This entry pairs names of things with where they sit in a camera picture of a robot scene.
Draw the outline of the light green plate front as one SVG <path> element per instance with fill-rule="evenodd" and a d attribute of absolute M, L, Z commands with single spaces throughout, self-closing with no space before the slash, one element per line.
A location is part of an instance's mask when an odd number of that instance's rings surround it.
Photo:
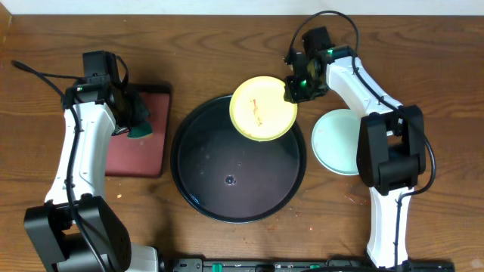
<path fill-rule="evenodd" d="M 359 175 L 356 153 L 360 118 L 349 109 L 333 110 L 315 124 L 311 145 L 316 159 L 338 175 Z"/>

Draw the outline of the green sponge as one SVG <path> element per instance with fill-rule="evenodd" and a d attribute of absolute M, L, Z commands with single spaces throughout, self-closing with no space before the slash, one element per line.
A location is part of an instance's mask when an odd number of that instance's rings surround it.
<path fill-rule="evenodd" d="M 139 139 L 151 136 L 153 134 L 153 128 L 149 122 L 142 122 L 137 126 L 133 126 L 127 137 L 131 139 Z"/>

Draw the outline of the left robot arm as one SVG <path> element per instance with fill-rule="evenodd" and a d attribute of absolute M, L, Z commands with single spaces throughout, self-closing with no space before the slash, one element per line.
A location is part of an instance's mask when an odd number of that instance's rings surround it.
<path fill-rule="evenodd" d="M 131 113 L 123 93 L 101 85 L 69 87 L 57 174 L 42 205 L 28 208 L 24 228 L 47 271 L 159 271 L 155 248 L 131 242 L 106 203 L 105 170 L 114 110 Z"/>

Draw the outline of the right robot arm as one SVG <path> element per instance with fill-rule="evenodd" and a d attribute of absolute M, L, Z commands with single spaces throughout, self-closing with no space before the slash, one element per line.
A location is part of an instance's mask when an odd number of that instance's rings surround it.
<path fill-rule="evenodd" d="M 405 245 L 410 199 L 417 194 L 426 159 L 433 158 L 417 106 L 403 106 L 366 72 L 349 46 L 290 48 L 284 59 L 293 75 L 284 98 L 293 104 L 335 91 L 359 123 L 354 157 L 371 196 L 371 234 L 366 254 L 375 268 L 397 268 L 408 260 Z"/>

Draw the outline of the yellow plate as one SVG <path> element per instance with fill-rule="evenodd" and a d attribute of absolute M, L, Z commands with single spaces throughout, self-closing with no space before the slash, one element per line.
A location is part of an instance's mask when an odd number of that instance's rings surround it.
<path fill-rule="evenodd" d="M 236 130 L 253 141 L 272 141 L 293 126 L 298 107 L 284 99 L 285 83 L 271 76 L 257 76 L 237 87 L 229 103 Z"/>

